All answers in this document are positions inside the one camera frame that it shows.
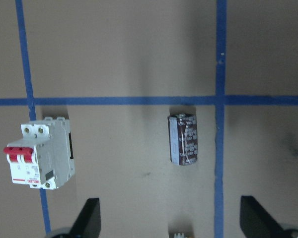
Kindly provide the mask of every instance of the white circuit breaker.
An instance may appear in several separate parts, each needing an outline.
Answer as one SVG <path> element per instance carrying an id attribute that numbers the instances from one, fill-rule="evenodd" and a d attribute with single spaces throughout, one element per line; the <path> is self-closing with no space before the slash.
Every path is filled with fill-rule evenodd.
<path id="1" fill-rule="evenodd" d="M 70 120 L 30 121 L 21 125 L 23 138 L 4 148 L 13 183 L 56 189 L 74 174 Z"/>

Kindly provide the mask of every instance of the vertical blue tape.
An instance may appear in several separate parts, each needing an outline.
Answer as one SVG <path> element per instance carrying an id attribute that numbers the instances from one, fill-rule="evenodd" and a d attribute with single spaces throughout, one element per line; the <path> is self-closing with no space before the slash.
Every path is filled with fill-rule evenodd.
<path id="1" fill-rule="evenodd" d="M 36 120 L 22 0 L 15 0 L 15 6 L 16 6 L 16 15 L 17 15 L 17 20 L 18 20 L 18 27 L 19 27 L 20 48 L 21 48 L 27 104 L 29 107 L 29 116 L 30 116 L 30 120 Z M 40 197 L 41 197 L 41 205 L 42 205 L 45 232 L 49 233 L 51 231 L 51 224 L 50 224 L 49 209 L 48 209 L 48 203 L 47 203 L 47 197 L 46 197 L 45 190 L 40 189 Z"/>
<path id="2" fill-rule="evenodd" d="M 225 55 L 226 55 L 226 0 L 217 1 L 217 68 L 216 68 L 216 163 L 214 194 L 214 237 L 224 237 L 224 111 L 225 111 Z"/>

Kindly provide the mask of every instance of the horizontal blue tape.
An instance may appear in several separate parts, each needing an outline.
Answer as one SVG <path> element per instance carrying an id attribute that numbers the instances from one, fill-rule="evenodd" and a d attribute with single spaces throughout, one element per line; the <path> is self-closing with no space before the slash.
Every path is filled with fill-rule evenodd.
<path id="1" fill-rule="evenodd" d="M 298 96 L 248 96 L 230 95 L 225 97 L 226 105 L 276 105 L 298 106 Z"/>
<path id="2" fill-rule="evenodd" d="M 26 98 L 2 98 L 0 99 L 0 106 L 26 106 Z"/>
<path id="3" fill-rule="evenodd" d="M 214 105 L 215 96 L 204 97 L 86 97 L 35 98 L 35 105 Z"/>

